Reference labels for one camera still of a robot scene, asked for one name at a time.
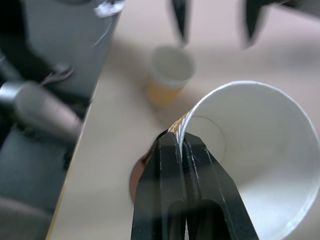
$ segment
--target brown paper cup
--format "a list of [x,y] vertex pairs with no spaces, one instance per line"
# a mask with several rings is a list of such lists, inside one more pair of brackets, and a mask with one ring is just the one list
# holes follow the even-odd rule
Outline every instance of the brown paper cup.
[[178,97],[194,74],[194,64],[183,49],[162,46],[153,52],[149,71],[146,96],[153,104],[162,107]]

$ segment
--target small paper cup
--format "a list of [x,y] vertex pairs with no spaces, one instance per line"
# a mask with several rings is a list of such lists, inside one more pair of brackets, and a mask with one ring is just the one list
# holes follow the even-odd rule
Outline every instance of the small paper cup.
[[194,63],[181,48],[162,46],[150,60],[147,98],[156,106],[172,103],[194,74]]
[[260,240],[288,236],[317,197],[316,130],[303,109],[275,87],[255,81],[223,85],[169,131],[180,151],[185,132],[202,139],[234,180]]

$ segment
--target brown circular object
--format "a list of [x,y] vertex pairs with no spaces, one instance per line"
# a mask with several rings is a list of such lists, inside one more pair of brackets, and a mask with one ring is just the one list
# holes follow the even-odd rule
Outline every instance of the brown circular object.
[[156,137],[149,151],[136,162],[136,164],[134,165],[131,171],[130,179],[129,179],[129,191],[130,191],[130,196],[133,203],[135,203],[136,190],[137,190],[140,177],[142,176],[144,170],[146,169],[146,166],[149,162],[149,159],[151,158],[151,155],[155,149],[155,146],[159,138],[161,138],[167,132],[168,130],[165,130]]
[[142,176],[142,173],[146,168],[146,165],[143,164],[143,160],[144,159],[141,158],[136,162],[130,175],[129,190],[130,190],[131,200],[133,203],[135,202],[135,199],[136,199],[136,190],[137,190],[140,177]]

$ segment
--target beige table surface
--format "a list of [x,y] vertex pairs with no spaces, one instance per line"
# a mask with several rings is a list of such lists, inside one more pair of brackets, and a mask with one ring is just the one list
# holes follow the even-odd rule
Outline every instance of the beige table surface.
[[[193,1],[187,50],[196,74],[176,102],[153,108],[143,93],[148,57],[157,46],[177,43],[168,7],[168,0],[127,1],[48,239],[130,239],[128,179],[134,163],[156,135],[202,96],[230,81],[259,81],[283,90],[320,131],[320,22],[272,7],[256,45],[245,50],[237,0]],[[319,239],[319,220],[318,198],[288,239]]]

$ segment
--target gray robot arm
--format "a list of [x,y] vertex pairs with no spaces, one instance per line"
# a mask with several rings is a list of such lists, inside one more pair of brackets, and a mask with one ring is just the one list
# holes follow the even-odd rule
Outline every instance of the gray robot arm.
[[0,87],[0,106],[27,126],[66,143],[76,143],[83,121],[62,101],[31,81],[5,82]]

